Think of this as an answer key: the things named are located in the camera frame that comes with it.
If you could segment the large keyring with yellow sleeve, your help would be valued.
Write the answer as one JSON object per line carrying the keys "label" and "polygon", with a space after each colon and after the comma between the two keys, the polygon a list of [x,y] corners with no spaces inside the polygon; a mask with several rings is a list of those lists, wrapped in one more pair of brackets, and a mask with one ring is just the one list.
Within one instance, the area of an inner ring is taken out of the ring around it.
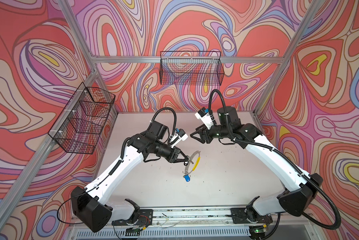
{"label": "large keyring with yellow sleeve", "polygon": [[199,161],[200,161],[200,154],[201,151],[195,151],[190,157],[188,161],[188,165],[185,166],[185,169],[183,171],[183,176],[189,176],[192,172],[195,171],[197,168]]}

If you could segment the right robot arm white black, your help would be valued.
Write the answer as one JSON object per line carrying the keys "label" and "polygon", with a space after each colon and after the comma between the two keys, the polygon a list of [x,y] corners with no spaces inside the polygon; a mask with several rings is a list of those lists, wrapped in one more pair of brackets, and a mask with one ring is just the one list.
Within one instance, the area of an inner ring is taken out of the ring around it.
{"label": "right robot arm white black", "polygon": [[[288,213],[295,217],[304,216],[312,223],[327,229],[336,230],[341,225],[341,216],[335,203],[321,189],[323,178],[319,174],[310,174],[292,162],[278,150],[268,138],[253,124],[242,124],[234,107],[225,104],[218,89],[211,91],[208,107],[195,114],[202,121],[190,136],[202,144],[214,139],[228,139],[228,145],[239,145],[242,149],[257,157],[280,180],[283,190],[266,197],[255,197],[245,208],[244,216],[248,221],[272,213]],[[320,194],[331,207],[334,214],[332,224],[324,224],[309,216],[305,210]]]}

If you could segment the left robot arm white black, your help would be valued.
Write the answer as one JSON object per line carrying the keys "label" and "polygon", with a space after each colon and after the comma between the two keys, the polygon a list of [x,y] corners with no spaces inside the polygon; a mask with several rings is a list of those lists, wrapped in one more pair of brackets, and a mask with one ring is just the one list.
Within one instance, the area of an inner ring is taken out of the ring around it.
{"label": "left robot arm white black", "polygon": [[[172,133],[167,142],[161,139],[165,135],[167,126],[155,119],[159,113],[170,111],[173,114]],[[122,180],[140,163],[148,163],[150,154],[157,159],[166,159],[169,163],[189,163],[187,156],[176,146],[187,139],[183,129],[176,127],[177,115],[174,109],[164,107],[152,117],[147,130],[126,138],[121,146],[119,157],[96,179],[86,187],[76,187],[70,194],[72,212],[92,232],[97,233],[109,222],[127,221],[134,224],[138,221],[139,206],[130,199],[115,204],[109,203],[112,193]]]}

